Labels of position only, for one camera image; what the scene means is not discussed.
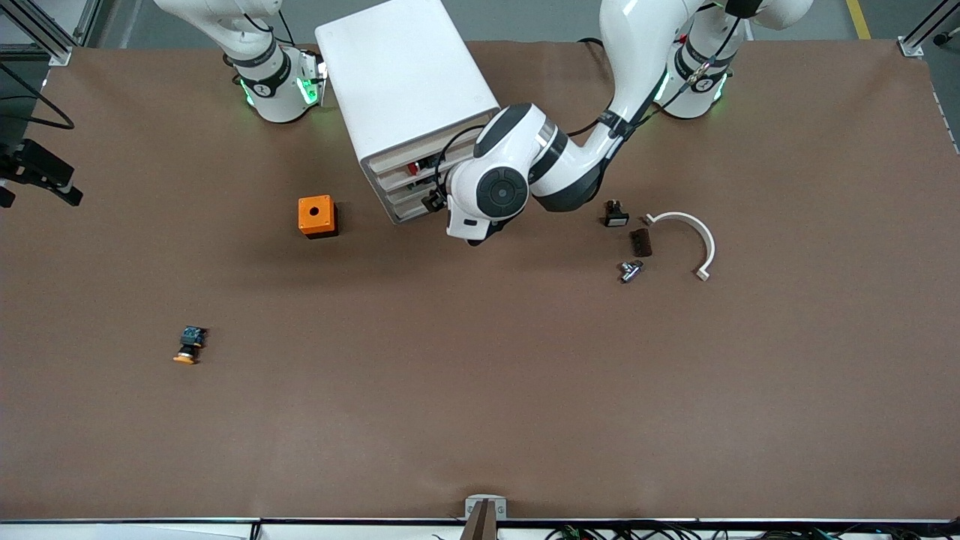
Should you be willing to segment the aluminium frame profile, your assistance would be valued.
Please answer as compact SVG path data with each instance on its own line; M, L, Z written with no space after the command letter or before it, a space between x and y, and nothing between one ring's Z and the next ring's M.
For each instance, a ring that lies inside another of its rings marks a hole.
M104 0L0 0L0 11L28 41L3 40L15 53L44 52L52 66L69 64L73 49L92 39Z
M923 44L933 40L936 46L942 46L951 41L954 35L960 33L960 27L953 30L943 30L941 27L960 10L960 0L939 0L906 35L899 35L897 44L899 51L906 58L922 58Z

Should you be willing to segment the white curved bracket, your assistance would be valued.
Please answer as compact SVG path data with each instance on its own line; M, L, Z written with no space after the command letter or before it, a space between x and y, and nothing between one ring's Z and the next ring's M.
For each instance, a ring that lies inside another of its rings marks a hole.
M694 274L700 281L708 281L711 277L710 268L716 260L717 244L710 228L700 218L681 211L668 211L658 214L647 213L643 216L643 221L648 226L654 226L665 221L679 221L690 226L700 236L705 249L703 262L696 268Z

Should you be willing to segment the orange box with hole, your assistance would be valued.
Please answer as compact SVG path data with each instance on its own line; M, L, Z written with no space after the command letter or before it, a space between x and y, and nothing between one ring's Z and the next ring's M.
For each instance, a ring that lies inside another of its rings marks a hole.
M298 229L308 239L339 236L338 206L328 194L298 199Z

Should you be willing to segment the orange push button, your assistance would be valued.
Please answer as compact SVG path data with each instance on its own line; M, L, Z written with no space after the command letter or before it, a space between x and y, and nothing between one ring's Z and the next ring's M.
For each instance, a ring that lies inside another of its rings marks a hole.
M177 355L172 358L174 362L182 365L196 365L199 360L199 353L206 346L209 330L203 327L193 327L188 325L183 328L179 335L179 349Z

